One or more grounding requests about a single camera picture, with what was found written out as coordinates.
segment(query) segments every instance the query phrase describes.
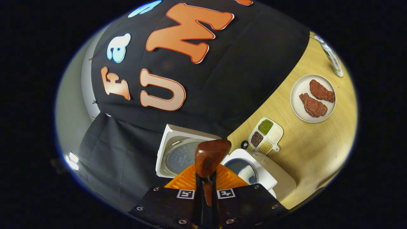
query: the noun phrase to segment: raw steak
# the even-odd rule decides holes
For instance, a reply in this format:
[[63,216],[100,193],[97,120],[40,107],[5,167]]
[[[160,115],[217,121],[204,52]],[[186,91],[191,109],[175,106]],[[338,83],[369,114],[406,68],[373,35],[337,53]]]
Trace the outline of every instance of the raw steak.
[[328,91],[324,86],[314,79],[309,82],[309,90],[317,99],[323,99],[332,103],[335,102],[335,94],[332,91]]
[[312,117],[318,118],[319,116],[324,116],[328,111],[328,108],[313,98],[311,98],[308,93],[300,94],[300,99],[304,104],[305,110]]

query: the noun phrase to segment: letter m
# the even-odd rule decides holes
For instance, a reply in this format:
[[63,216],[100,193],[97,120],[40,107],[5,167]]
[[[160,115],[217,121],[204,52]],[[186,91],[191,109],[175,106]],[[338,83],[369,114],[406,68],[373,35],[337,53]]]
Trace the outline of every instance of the letter m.
[[209,45],[207,43],[192,44],[185,40],[215,38],[215,34],[199,22],[211,25],[214,30],[222,30],[234,18],[234,15],[228,12],[222,13],[211,9],[188,6],[185,3],[173,6],[166,15],[178,22],[179,25],[151,33],[146,43],[146,50],[153,51],[156,48],[166,48],[190,56],[191,61],[195,64],[204,59],[209,51]]

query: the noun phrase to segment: white plate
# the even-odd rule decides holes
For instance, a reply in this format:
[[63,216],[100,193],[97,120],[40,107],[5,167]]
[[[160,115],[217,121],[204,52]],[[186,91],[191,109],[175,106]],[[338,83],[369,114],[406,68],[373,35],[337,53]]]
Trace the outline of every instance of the white plate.
[[[329,101],[319,100],[319,99],[315,98],[315,96],[312,95],[311,91],[309,90],[309,82],[313,79],[318,81],[329,91],[334,92],[335,102],[331,103]],[[302,103],[302,101],[300,99],[300,94],[303,94],[303,93],[308,93],[308,95],[311,98],[314,98],[314,99],[322,102],[328,108],[328,111],[326,112],[326,114],[324,116],[319,116],[318,118],[312,117],[310,114],[308,114],[305,111],[304,104]],[[319,122],[322,122],[325,119],[327,119],[332,114],[332,112],[335,108],[336,100],[337,100],[337,97],[336,97],[335,89],[332,87],[332,84],[327,79],[325,79],[324,77],[322,77],[320,75],[311,74],[311,75],[306,75],[306,76],[301,77],[294,84],[293,89],[291,90],[290,101],[291,101],[291,107],[294,110],[294,113],[300,119],[302,119],[303,121],[309,122],[309,123],[319,123]]]

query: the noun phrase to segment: white bottle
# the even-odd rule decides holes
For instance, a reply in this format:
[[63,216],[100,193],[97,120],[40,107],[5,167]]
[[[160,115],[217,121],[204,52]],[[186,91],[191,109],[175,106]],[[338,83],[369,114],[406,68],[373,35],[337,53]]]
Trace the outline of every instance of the white bottle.
[[317,41],[321,45],[322,49],[324,50],[326,56],[328,57],[329,61],[331,62],[332,68],[333,68],[333,71],[335,72],[335,74],[341,78],[344,77],[344,73],[342,71],[341,65],[339,64],[339,61],[336,58],[333,51],[331,50],[331,48],[320,37],[315,36],[315,39],[317,39]]

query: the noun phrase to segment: blue letter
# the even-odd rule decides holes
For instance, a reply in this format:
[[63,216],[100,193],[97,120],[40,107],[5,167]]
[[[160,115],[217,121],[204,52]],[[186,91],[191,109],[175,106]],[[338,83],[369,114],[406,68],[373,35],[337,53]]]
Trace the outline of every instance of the blue letter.
[[126,33],[124,36],[115,37],[107,46],[107,58],[112,59],[116,63],[120,63],[126,55],[126,46],[129,44],[131,36]]
[[162,2],[161,0],[158,0],[155,2],[147,3],[144,6],[140,6],[135,11],[133,11],[131,14],[129,14],[128,18],[136,16],[137,14],[144,14],[144,13],[152,10],[154,7],[156,7],[161,2]]

